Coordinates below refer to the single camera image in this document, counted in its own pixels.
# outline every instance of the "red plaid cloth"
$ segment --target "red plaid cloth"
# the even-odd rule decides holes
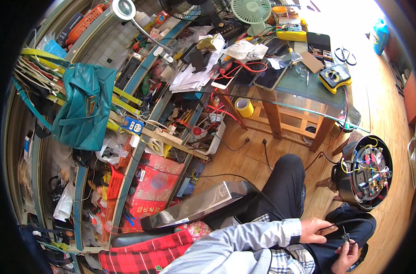
[[[100,251],[99,260],[110,274],[156,274],[182,256],[193,244],[188,230],[126,247]]]

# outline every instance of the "yellow tape roll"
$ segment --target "yellow tape roll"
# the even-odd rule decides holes
[[[250,100],[246,98],[238,98],[235,103],[235,108],[243,118],[247,118],[254,113],[254,107],[252,106]]]

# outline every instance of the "black pants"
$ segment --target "black pants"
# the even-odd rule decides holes
[[[266,213],[269,214],[271,221],[280,221],[283,218],[300,218],[304,212],[304,179],[305,171],[301,158],[294,154],[282,156],[276,162],[273,172],[262,190],[279,209],[282,216],[265,197],[259,196],[249,205],[248,210],[237,218],[243,223],[250,222]],[[351,222],[344,225],[350,238],[356,241],[361,248],[374,234],[377,223],[372,215],[344,204],[326,216],[326,220],[331,223],[354,218],[368,219],[372,222]],[[342,235],[343,229],[340,227],[337,231],[325,236],[327,238],[325,244],[304,244],[304,247],[315,258],[315,273],[330,272],[332,264],[338,258],[334,251],[343,244]]]

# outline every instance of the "cardboard box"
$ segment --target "cardboard box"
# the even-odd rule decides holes
[[[139,178],[137,178],[138,185],[135,190],[134,199],[166,202],[172,193],[173,187],[177,183],[183,166],[183,164],[179,164],[173,160],[145,153],[137,169]],[[166,174],[151,167],[176,175]]]
[[[135,220],[132,220],[134,222],[134,225],[130,225],[129,221],[126,219],[126,215],[123,214],[123,233],[143,232],[140,220],[144,217],[151,216],[155,213],[163,211],[166,207],[166,202],[138,200],[135,199],[135,195],[133,195],[132,199],[130,200],[132,201],[132,203],[130,204],[132,208],[129,209],[129,212],[135,218]]]

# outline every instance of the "person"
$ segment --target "person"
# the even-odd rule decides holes
[[[300,220],[304,179],[301,159],[282,156],[262,190],[273,205],[257,196],[245,213],[226,219],[222,229],[196,241],[161,273],[345,273],[374,233],[376,221],[347,203],[330,212],[325,221]],[[354,218],[363,221],[344,224],[350,242],[342,239],[343,229],[335,226],[319,231]]]

